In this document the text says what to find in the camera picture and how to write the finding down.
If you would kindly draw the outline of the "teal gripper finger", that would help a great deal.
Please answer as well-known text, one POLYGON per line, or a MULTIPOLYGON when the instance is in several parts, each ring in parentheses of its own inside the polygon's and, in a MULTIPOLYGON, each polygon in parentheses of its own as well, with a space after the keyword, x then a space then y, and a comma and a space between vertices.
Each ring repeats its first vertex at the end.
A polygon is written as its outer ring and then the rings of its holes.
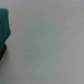
POLYGON ((11 30, 9 26, 8 10, 2 8, 0 10, 0 60, 5 54, 5 51, 7 49, 5 42, 10 35, 11 30))

